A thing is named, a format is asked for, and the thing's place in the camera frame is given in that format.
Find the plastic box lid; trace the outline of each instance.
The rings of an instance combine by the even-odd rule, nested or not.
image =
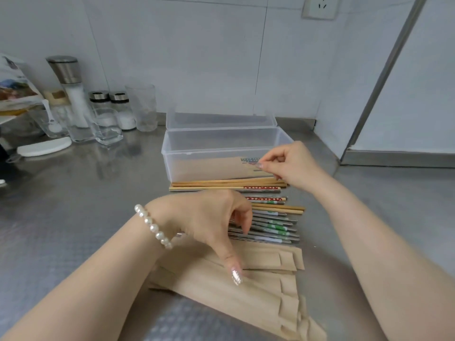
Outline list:
[[[168,130],[255,129],[275,128],[277,121],[266,115],[189,114],[170,111],[166,115]]]

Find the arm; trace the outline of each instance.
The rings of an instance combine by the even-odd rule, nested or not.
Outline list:
[[[168,195],[146,209],[169,239],[184,230],[212,246],[230,271],[241,274],[227,233],[232,214],[244,231],[251,224],[251,205],[239,193]],[[141,285],[165,251],[143,218],[134,215],[3,340],[117,340]]]
[[[312,193],[326,209],[390,340],[455,340],[452,277],[327,175],[301,142],[274,148],[259,164]]]

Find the pearl bracelet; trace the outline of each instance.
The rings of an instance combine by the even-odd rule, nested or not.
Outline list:
[[[134,210],[139,214],[141,218],[144,218],[147,226],[150,227],[150,230],[155,234],[157,240],[161,242],[162,245],[168,250],[172,249],[172,243],[169,241],[169,238],[166,237],[163,231],[160,231],[160,228],[157,224],[153,223],[153,219],[149,216],[148,211],[141,205],[135,205]]]

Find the metal edge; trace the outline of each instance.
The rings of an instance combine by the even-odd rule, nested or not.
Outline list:
[[[455,154],[348,149],[341,165],[455,168]]]
[[[408,17],[406,18],[406,21],[403,24],[403,27],[401,28],[401,31],[395,41],[395,44],[392,50],[390,51],[389,57],[385,62],[384,68],[382,68],[381,74],[379,75],[378,80],[376,81],[376,85],[374,86],[373,91],[371,92],[371,95],[367,101],[367,104],[365,105],[364,110],[360,115],[360,118],[357,122],[357,125],[354,128],[351,138],[348,144],[346,145],[346,148],[344,149],[343,155],[341,156],[342,161],[344,159],[346,151],[351,146],[353,146],[356,143],[357,139],[359,138],[359,135],[363,127],[365,126],[365,123],[369,115],[371,114],[371,111],[373,110],[374,104],[376,104],[376,101],[378,100],[378,97],[381,94],[385,82],[387,81],[387,78],[389,77],[390,72],[392,71],[392,68],[395,65],[395,62],[401,53],[401,49],[403,49],[403,46],[408,40],[408,37],[411,34],[412,29],[414,28],[414,25],[417,22],[417,19],[419,18],[419,15],[425,5],[425,2],[426,0],[414,0],[414,4],[412,5],[411,10],[409,11]]]
[[[166,125],[166,113],[158,112],[156,119],[159,126]],[[284,131],[299,131],[305,132],[308,130],[313,130],[316,125],[315,119],[310,118],[293,118],[293,117],[276,117],[278,126],[281,127]]]

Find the forearm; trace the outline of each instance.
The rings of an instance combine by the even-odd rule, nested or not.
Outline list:
[[[455,283],[335,179],[314,190],[390,340],[453,340]]]
[[[154,209],[151,202],[147,208],[160,226],[168,223],[161,207]],[[134,215],[29,311],[5,340],[116,340],[134,298],[163,252],[143,218]]]

